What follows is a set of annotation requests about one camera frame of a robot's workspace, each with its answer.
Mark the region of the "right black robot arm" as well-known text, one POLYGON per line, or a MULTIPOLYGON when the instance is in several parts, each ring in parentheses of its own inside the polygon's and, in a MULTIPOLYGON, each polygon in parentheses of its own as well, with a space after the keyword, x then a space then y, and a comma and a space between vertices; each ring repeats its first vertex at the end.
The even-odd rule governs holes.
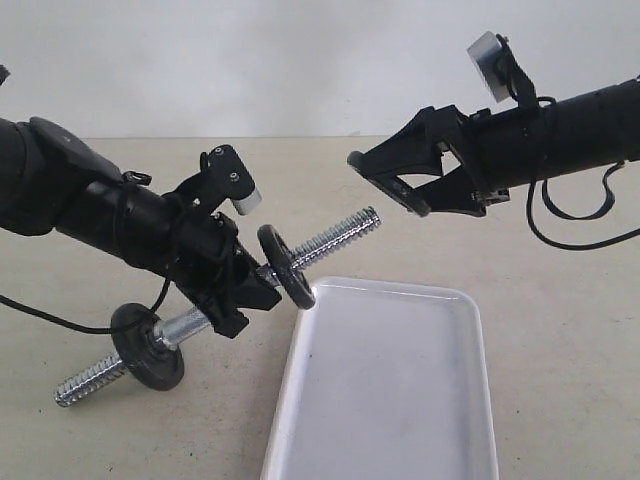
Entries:
POLYGON ((639 81, 631 79, 499 113, 428 106, 347 164, 419 217, 483 217, 513 187, 638 158, 639 81))

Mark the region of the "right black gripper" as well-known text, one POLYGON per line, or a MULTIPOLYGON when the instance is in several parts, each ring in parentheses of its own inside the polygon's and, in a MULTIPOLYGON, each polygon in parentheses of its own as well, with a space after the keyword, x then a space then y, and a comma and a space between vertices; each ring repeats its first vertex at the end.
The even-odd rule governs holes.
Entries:
POLYGON ((510 200, 490 185, 472 120, 455 106, 425 107, 397 133, 357 158, 364 178, 426 174, 439 177, 414 188, 409 211, 419 217, 456 213, 484 217, 486 208, 510 200))

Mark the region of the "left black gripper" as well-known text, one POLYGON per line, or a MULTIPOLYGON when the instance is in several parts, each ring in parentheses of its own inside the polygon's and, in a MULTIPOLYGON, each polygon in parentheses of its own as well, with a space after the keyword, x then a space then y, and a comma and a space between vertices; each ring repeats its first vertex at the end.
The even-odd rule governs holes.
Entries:
POLYGON ((176 190, 160 195, 133 182, 91 182, 56 214, 54 228, 171 280, 226 338, 249 324, 239 308, 269 311, 282 301, 241 244, 236 223, 176 190))

